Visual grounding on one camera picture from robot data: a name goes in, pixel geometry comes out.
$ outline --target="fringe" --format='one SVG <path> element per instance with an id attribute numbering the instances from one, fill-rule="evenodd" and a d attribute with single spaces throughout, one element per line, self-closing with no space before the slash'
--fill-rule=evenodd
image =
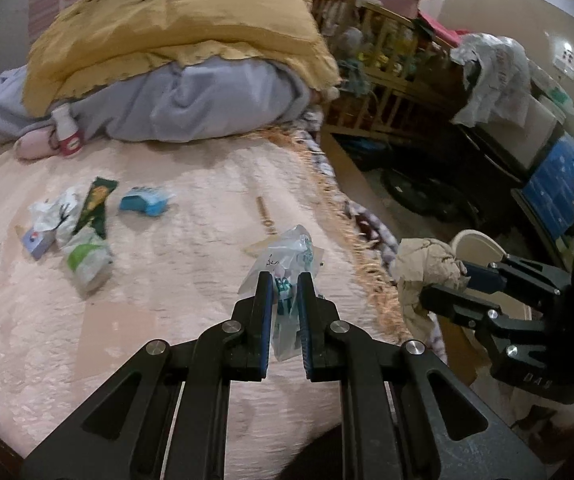
<path id="1" fill-rule="evenodd" d="M 310 177 L 324 197 L 323 204 L 326 213 L 330 219 L 334 220 L 338 232 L 352 254 L 356 281 L 365 291 L 368 303 L 375 308 L 380 326 L 387 336 L 398 344 L 412 339 L 403 320 L 398 302 L 398 291 L 383 269 L 379 257 L 372 256 L 374 242 L 366 242 L 361 238 L 353 219 L 348 218 L 344 213 L 343 206 L 347 197 L 339 190 L 335 179 L 317 170 L 313 161 L 314 153 L 308 149 L 302 139 L 293 136 L 289 130 L 279 127 L 256 130 L 246 135 L 262 137 L 277 146 L 288 148 L 305 163 Z"/>

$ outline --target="small bottle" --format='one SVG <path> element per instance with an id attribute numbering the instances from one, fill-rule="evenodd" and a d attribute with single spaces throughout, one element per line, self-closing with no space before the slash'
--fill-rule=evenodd
<path id="1" fill-rule="evenodd" d="M 52 117 L 56 121 L 56 137 L 61 147 L 61 155 L 65 158 L 77 155 L 83 147 L 83 133 L 72 118 L 70 105 L 65 103 L 55 108 Z"/>

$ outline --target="crumpled cloth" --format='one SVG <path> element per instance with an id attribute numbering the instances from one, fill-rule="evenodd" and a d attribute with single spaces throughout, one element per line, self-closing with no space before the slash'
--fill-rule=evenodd
<path id="1" fill-rule="evenodd" d="M 437 284 L 465 290 L 469 281 L 466 272 L 449 244 L 434 238 L 405 238 L 400 242 L 392 277 L 398 283 L 403 319 L 415 338 L 427 343 L 434 329 L 429 311 L 420 304 L 423 287 Z"/>
<path id="2" fill-rule="evenodd" d="M 26 75 L 26 66 L 0 75 L 0 144 L 54 125 L 51 116 L 36 119 L 23 105 Z M 106 134 L 129 142 L 189 142 L 295 120 L 310 96 L 302 79 L 281 63 L 211 57 L 118 81 L 72 102 L 71 109 L 85 141 Z"/>
<path id="3" fill-rule="evenodd" d="M 525 126 L 531 73 L 525 49 L 512 38 L 496 38 L 491 34 L 465 34 L 460 46 L 451 49 L 451 60 L 463 65 L 463 84 L 480 63 L 480 75 L 467 104 L 451 122 L 470 128 L 501 118 Z"/>

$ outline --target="gray blanket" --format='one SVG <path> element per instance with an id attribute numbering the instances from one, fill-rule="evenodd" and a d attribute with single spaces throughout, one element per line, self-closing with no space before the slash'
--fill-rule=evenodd
<path id="1" fill-rule="evenodd" d="M 23 66 L 0 75 L 0 144 L 52 124 L 51 117 L 30 117 L 25 110 L 26 73 Z M 309 98 L 309 88 L 283 64 L 211 57 L 185 68 L 171 62 L 113 83 L 73 102 L 72 113 L 86 140 L 106 134 L 129 141 L 188 142 L 295 120 Z"/>

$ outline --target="white plastic bag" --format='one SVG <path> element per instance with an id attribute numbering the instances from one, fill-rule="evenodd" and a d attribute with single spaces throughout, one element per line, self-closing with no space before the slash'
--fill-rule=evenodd
<path id="1" fill-rule="evenodd" d="M 273 276 L 272 348 L 279 361 L 301 354 L 301 326 L 296 303 L 296 287 L 301 272 L 315 278 L 322 262 L 323 250 L 314 247 L 311 236 L 302 225 L 271 240 L 256 259 L 254 266 L 238 289 L 242 298 L 256 293 L 258 275 L 263 270 Z"/>
<path id="2" fill-rule="evenodd" d="M 65 264 L 81 292 L 92 292 L 111 274 L 112 253 L 109 245 L 90 226 L 84 226 L 62 247 Z"/>
<path id="3" fill-rule="evenodd" d="M 464 66 L 463 84 L 468 88 L 476 61 L 480 75 L 469 101 L 451 122 L 470 128 L 488 123 L 495 116 L 520 127 L 525 125 L 531 96 L 531 76 L 525 50 L 512 38 L 491 34 L 465 34 L 451 60 Z"/>
<path id="4" fill-rule="evenodd" d="M 54 202 L 35 202 L 29 206 L 32 228 L 37 232 L 56 231 L 59 249 L 72 239 L 83 203 L 73 187 L 68 187 Z"/>

